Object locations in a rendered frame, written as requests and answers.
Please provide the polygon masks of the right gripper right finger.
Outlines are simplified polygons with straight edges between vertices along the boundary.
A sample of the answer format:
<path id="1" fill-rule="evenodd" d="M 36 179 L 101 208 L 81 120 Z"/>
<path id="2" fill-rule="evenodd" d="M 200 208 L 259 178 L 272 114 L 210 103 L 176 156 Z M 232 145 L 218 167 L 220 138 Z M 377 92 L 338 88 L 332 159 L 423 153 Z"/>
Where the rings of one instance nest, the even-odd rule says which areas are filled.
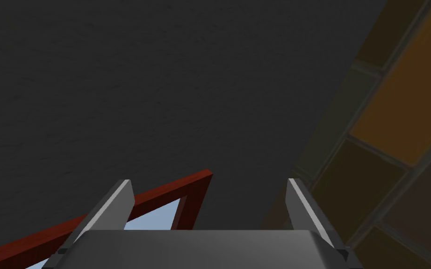
<path id="1" fill-rule="evenodd" d="M 295 230 L 313 231 L 335 249 L 345 249 L 337 231 L 298 178 L 287 180 L 286 207 Z"/>

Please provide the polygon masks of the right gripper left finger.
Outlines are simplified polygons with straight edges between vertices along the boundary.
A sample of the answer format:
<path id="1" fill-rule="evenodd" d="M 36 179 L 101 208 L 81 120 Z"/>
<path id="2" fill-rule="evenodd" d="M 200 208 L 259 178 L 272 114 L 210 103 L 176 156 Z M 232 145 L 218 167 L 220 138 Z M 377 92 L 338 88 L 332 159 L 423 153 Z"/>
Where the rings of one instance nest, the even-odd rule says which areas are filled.
<path id="1" fill-rule="evenodd" d="M 135 204 L 131 180 L 119 180 L 68 237 L 70 247 L 89 230 L 122 230 Z"/>

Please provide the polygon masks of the red framed window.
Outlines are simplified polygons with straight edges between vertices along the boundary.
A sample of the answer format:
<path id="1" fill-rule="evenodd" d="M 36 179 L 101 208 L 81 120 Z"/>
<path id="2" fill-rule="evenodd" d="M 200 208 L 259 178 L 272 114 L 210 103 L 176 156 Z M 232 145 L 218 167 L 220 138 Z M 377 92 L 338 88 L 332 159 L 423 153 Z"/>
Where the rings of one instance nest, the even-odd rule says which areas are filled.
<path id="1" fill-rule="evenodd" d="M 163 205 L 179 200 L 172 229 L 191 230 L 194 227 L 213 173 L 203 170 L 147 192 L 132 196 L 126 221 L 134 220 Z M 26 269 L 56 253 L 65 240 L 82 224 L 84 216 L 29 235 L 0 247 L 0 269 Z"/>

